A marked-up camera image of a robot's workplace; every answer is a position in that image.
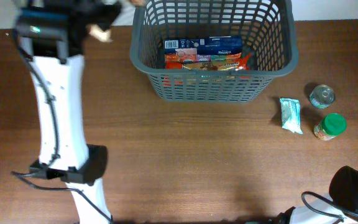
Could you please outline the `mint green wipes packet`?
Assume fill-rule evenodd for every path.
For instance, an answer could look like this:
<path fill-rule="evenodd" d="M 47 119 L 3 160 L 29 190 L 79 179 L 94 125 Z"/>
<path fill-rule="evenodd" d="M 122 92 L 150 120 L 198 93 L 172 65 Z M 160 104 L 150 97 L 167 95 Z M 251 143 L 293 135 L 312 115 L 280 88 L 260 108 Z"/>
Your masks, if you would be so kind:
<path fill-rule="evenodd" d="M 300 123 L 300 102 L 291 98 L 280 98 L 282 128 L 293 133 L 303 134 Z"/>

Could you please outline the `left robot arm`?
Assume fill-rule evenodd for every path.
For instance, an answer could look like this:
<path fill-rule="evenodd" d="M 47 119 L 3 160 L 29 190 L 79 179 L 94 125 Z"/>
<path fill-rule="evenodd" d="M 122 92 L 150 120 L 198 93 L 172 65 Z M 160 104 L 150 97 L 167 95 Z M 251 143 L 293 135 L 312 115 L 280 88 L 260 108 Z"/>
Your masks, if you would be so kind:
<path fill-rule="evenodd" d="M 12 30 L 14 45 L 30 72 L 40 120 L 40 154 L 26 173 L 14 176 L 27 185 L 34 179 L 60 179 L 71 192 L 80 223 L 112 223 L 103 175 L 105 146 L 88 144 L 81 101 L 85 67 L 83 41 L 109 29 L 121 13 L 119 1 L 28 1 Z"/>

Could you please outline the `brown white snack bag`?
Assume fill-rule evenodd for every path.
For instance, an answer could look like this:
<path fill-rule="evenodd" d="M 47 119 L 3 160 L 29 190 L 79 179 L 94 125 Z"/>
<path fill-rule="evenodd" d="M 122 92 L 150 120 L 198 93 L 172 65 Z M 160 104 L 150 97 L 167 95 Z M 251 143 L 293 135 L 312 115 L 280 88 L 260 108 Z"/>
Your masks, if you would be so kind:
<path fill-rule="evenodd" d="M 90 24 L 87 25 L 87 30 L 90 36 L 99 40 L 100 42 L 112 42 L 111 26 L 131 26 L 133 23 L 135 9 L 137 7 L 145 6 L 146 0 L 105 0 L 105 4 L 114 4 L 119 2 L 122 6 L 121 12 L 117 19 L 107 29 L 102 29 L 102 25 Z"/>

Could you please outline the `orange spaghetti packet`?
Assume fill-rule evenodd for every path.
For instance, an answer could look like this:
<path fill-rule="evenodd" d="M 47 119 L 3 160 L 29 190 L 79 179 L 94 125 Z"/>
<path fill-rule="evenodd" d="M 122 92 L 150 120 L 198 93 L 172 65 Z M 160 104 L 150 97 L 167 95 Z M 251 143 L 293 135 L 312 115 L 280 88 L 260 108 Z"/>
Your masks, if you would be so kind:
<path fill-rule="evenodd" d="M 207 71 L 228 71 L 228 70 L 250 70 L 251 62 L 250 59 L 254 56 L 254 53 L 249 53 L 243 58 L 234 58 L 228 60 L 217 60 L 210 62 L 196 62 L 196 63 L 178 63 L 178 62 L 167 62 L 166 69 L 187 69 L 187 70 L 207 70 Z M 184 85 L 185 81 L 183 78 L 174 77 L 174 85 Z M 171 81 L 168 75 L 163 78 L 163 86 L 170 86 Z M 186 78 L 187 85 L 195 85 L 196 77 L 190 75 Z"/>

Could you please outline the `glass jar green lid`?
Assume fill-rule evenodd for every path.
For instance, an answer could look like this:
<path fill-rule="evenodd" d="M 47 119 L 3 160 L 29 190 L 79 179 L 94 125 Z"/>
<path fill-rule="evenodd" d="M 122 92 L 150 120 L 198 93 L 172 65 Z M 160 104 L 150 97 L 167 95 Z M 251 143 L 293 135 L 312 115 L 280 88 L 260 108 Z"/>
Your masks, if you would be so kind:
<path fill-rule="evenodd" d="M 314 135 L 323 141 L 331 140 L 347 129 L 347 122 L 341 114 L 331 113 L 325 116 L 314 129 Z"/>

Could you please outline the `tin can green label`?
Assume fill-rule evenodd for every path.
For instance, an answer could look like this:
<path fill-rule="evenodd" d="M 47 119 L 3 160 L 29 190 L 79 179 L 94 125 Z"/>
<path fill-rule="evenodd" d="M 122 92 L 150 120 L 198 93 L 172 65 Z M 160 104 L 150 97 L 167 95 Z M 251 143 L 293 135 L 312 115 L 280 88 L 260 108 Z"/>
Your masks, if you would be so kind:
<path fill-rule="evenodd" d="M 330 86 L 318 85 L 313 89 L 309 98 L 313 106 L 324 109 L 334 103 L 335 93 Z"/>

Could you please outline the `blue cardboard food box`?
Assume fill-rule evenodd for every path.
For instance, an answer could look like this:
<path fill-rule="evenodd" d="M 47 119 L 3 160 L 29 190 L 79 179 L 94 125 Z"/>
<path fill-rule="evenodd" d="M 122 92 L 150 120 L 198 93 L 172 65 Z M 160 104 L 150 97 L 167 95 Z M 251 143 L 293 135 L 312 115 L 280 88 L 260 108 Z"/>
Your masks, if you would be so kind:
<path fill-rule="evenodd" d="M 193 63 L 240 58 L 242 48 L 242 39 L 236 36 L 166 39 L 163 42 L 165 62 Z"/>

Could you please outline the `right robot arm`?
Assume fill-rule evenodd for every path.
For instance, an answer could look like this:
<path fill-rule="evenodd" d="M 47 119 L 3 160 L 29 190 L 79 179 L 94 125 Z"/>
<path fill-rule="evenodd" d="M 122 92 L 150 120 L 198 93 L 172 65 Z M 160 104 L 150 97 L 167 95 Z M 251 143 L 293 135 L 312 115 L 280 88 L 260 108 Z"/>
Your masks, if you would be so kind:
<path fill-rule="evenodd" d="M 358 170 L 340 168 L 333 176 L 328 193 L 320 195 L 305 191 L 302 207 L 292 207 L 269 223 L 332 224 L 358 223 Z"/>

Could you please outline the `grey plastic shopping basket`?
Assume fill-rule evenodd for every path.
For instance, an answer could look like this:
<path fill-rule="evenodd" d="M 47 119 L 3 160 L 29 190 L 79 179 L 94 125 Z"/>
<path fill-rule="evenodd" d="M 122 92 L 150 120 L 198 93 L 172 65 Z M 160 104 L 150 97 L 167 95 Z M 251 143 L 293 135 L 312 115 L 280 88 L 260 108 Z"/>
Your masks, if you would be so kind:
<path fill-rule="evenodd" d="M 290 0 L 147 1 L 131 61 L 170 101 L 247 102 L 298 63 Z"/>

